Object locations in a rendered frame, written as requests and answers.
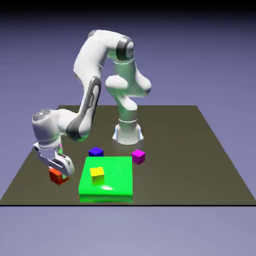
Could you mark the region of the small yellow cube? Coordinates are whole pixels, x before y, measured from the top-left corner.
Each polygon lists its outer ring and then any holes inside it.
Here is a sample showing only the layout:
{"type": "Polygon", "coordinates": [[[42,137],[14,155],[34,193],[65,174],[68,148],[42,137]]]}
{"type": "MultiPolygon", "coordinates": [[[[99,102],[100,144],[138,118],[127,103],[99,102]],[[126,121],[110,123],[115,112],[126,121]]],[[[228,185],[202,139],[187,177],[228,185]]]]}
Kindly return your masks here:
{"type": "Polygon", "coordinates": [[[93,186],[105,183],[105,172],[102,166],[90,168],[91,182],[93,186]]]}

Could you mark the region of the small blue cube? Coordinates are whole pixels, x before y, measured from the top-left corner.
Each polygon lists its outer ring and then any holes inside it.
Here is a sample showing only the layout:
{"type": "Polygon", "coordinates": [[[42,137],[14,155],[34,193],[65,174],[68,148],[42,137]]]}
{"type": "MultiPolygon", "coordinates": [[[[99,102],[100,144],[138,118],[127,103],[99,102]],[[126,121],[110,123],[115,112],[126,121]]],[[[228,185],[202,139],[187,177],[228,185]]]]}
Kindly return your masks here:
{"type": "Polygon", "coordinates": [[[99,147],[91,148],[88,151],[89,157],[103,157],[104,156],[104,150],[99,147]]]}

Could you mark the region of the large green box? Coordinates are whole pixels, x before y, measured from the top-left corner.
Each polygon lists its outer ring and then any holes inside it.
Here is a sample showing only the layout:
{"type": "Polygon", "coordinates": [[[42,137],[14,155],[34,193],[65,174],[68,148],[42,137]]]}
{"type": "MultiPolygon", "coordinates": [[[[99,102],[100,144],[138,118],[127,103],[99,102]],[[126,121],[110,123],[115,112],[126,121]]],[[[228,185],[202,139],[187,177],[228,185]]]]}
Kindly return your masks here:
{"type": "Polygon", "coordinates": [[[88,156],[78,194],[81,203],[130,203],[133,201],[133,162],[130,156],[88,156]],[[90,168],[103,167],[104,184],[92,185],[90,168]]]}

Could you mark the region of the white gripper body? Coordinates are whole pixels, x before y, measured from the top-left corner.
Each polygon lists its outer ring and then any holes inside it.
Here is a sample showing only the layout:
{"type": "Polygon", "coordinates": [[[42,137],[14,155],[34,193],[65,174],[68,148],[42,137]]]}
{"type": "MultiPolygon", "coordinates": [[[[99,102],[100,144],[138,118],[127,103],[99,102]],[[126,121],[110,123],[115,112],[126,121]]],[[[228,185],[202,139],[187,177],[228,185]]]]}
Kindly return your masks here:
{"type": "Polygon", "coordinates": [[[67,155],[59,153],[58,148],[42,149],[38,145],[33,145],[32,148],[36,152],[39,160],[46,166],[59,171],[62,175],[67,177],[70,177],[74,174],[75,167],[72,160],[67,155]],[[52,157],[45,157],[43,153],[46,152],[53,153],[52,157]]]}

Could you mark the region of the small magenta cube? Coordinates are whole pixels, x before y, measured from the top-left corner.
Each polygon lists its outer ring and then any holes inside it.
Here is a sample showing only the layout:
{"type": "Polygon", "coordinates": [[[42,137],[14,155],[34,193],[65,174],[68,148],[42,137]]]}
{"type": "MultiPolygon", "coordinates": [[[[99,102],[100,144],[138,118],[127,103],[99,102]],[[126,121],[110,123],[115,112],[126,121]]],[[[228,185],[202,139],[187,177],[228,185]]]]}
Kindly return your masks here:
{"type": "Polygon", "coordinates": [[[132,162],[137,165],[140,165],[145,161],[146,153],[140,149],[137,149],[132,152],[131,156],[132,156],[132,162]]]}

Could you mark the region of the small red cube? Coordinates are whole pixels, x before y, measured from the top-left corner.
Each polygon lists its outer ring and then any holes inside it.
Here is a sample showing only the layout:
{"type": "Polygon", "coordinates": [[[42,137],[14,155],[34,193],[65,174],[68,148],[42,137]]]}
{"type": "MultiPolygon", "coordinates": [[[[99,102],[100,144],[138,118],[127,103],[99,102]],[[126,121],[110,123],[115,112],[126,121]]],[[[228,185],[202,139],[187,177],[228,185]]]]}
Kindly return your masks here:
{"type": "Polygon", "coordinates": [[[61,185],[64,182],[69,180],[69,177],[62,175],[62,173],[54,168],[49,169],[49,177],[52,182],[56,183],[57,185],[61,185]]]}

